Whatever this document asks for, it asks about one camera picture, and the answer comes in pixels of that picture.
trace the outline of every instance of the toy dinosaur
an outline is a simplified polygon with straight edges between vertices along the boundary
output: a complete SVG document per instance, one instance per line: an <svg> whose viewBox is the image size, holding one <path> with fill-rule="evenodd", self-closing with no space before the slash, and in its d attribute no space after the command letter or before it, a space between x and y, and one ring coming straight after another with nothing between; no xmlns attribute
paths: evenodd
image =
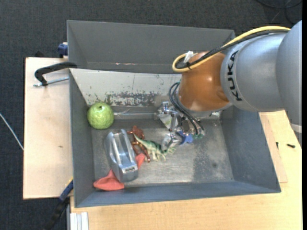
<svg viewBox="0 0 307 230"><path fill-rule="evenodd" d="M151 141L151 140L142 140L140 138L138 138L135 134L133 134L135 139L141 143L144 147L146 147L148 154L152 154L153 155L153 160L154 161L158 161L160 160L160 157L162 156L164 158L164 161L166 161L165 155L167 155L168 153L174 153L176 148L174 147L170 147L167 148L165 151L163 151L161 149L161 145Z"/></svg>
<svg viewBox="0 0 307 230"><path fill-rule="evenodd" d="M140 139L145 138L143 131L140 128L137 128L136 125L134 125L131 130L127 131L127 134L133 134L134 136L137 136ZM132 148L133 148L134 152L136 153L136 155L139 155L140 152L135 148L135 145L139 146L142 149L142 151L145 153L145 156L147 158L147 162L150 162L150 156L149 156L146 148L141 143L139 143L136 140L136 138L133 139L133 141L131 142L131 145L132 145Z"/></svg>

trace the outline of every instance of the wooden table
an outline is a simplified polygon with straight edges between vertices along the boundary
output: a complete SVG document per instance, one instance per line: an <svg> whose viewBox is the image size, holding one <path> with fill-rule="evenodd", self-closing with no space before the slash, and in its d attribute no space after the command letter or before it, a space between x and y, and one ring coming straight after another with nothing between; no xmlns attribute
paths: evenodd
<svg viewBox="0 0 307 230"><path fill-rule="evenodd" d="M24 199L58 197L72 176L68 82L33 87L36 69L64 60L26 59ZM62 70L47 80L66 75ZM284 111L260 118L281 193L87 208L75 208L72 197L71 212L87 211L91 230L302 229L301 147Z"/></svg>

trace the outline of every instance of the green apple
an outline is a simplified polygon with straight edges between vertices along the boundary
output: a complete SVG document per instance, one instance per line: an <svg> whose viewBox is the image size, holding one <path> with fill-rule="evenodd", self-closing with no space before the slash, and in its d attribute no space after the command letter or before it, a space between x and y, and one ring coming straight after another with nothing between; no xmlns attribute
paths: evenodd
<svg viewBox="0 0 307 230"><path fill-rule="evenodd" d="M114 113L108 104L97 102L88 109L87 120L95 129L106 129L112 125Z"/></svg>

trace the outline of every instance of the black carpet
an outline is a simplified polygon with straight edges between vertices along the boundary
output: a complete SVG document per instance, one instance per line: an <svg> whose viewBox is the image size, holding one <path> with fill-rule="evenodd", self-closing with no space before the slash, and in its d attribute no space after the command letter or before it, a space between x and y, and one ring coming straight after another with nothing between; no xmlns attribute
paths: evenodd
<svg viewBox="0 0 307 230"><path fill-rule="evenodd" d="M262 0L290 7L300 0ZM241 34L302 19L302 4L288 9L255 0L0 0L0 113L23 142L24 58L40 51L58 57L66 20L233 29ZM0 119L0 229L42 229L56 199L23 200L23 151ZM54 229L65 229L62 218Z"/></svg>

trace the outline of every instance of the bin floor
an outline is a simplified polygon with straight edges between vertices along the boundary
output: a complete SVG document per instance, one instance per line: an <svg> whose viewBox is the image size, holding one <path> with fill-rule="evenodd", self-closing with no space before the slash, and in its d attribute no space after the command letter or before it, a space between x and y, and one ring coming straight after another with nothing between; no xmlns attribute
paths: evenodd
<svg viewBox="0 0 307 230"><path fill-rule="evenodd" d="M192 144L178 146L174 154L167 154L166 161L146 161L139 170L136 180L125 183L125 187L140 187L158 184L211 183L233 179L220 121L203 120L206 135ZM154 120L116 120L108 130L92 129L95 179L108 174L110 166L103 146L104 137L110 131L123 128L130 130L133 125L141 128L146 140L158 143L167 133L167 128Z"/></svg>

